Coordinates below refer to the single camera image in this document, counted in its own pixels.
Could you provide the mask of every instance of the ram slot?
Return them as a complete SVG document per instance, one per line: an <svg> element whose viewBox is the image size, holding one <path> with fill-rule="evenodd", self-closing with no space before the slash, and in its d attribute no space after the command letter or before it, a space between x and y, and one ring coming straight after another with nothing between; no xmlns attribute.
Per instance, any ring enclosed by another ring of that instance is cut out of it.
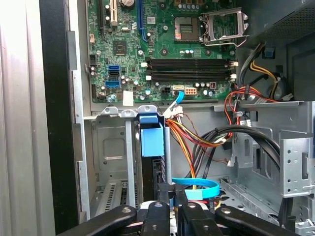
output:
<svg viewBox="0 0 315 236"><path fill-rule="evenodd" d="M222 71L152 71L151 78L163 81L225 81L229 74Z"/></svg>
<svg viewBox="0 0 315 236"><path fill-rule="evenodd" d="M97 1L97 14L98 14L98 16L97 16L98 29L103 34L103 32L104 32L103 0L98 0Z"/></svg>
<svg viewBox="0 0 315 236"><path fill-rule="evenodd" d="M152 59L148 61L148 65L152 69L205 69L214 67L225 69L228 67L229 61L221 59Z"/></svg>

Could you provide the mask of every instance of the green motherboard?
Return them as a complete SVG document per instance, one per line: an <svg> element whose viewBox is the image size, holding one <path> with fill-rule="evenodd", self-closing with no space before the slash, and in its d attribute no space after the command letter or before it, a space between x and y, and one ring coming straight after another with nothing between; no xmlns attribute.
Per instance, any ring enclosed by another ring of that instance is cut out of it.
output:
<svg viewBox="0 0 315 236"><path fill-rule="evenodd" d="M233 8L231 0L88 0L93 102L225 99L233 45L206 47L202 14ZM235 17L215 17L214 35L235 33Z"/></svg>

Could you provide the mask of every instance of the blue drive bracket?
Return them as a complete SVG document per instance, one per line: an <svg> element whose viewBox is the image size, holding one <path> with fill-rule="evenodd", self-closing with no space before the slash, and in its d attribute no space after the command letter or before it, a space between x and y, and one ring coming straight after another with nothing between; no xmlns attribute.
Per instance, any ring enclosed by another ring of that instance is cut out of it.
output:
<svg viewBox="0 0 315 236"><path fill-rule="evenodd" d="M164 124L161 118L157 114L139 114L142 157L164 156Z"/></svg>

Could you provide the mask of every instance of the blue sata port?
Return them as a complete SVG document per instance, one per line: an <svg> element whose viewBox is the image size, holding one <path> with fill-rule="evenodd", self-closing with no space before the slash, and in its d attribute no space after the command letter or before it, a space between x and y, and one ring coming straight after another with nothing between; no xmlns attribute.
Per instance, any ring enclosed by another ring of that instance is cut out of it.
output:
<svg viewBox="0 0 315 236"><path fill-rule="evenodd" d="M119 80L109 80L109 81L105 81L105 87L108 87L108 88L117 88L117 87L120 87Z"/></svg>
<svg viewBox="0 0 315 236"><path fill-rule="evenodd" d="M107 67L107 70L108 71L120 71L120 66L118 66L118 65L109 65L108 67Z"/></svg>

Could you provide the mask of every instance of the blue plastic latch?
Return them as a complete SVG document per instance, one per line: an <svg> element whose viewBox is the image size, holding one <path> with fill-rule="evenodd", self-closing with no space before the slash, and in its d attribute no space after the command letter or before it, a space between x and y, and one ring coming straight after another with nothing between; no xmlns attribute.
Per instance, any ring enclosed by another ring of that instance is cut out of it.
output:
<svg viewBox="0 0 315 236"><path fill-rule="evenodd" d="M159 128L141 129L142 157L164 156L164 129L158 124Z"/></svg>
<svg viewBox="0 0 315 236"><path fill-rule="evenodd" d="M143 115L139 116L140 124L156 124L158 123L157 115Z"/></svg>

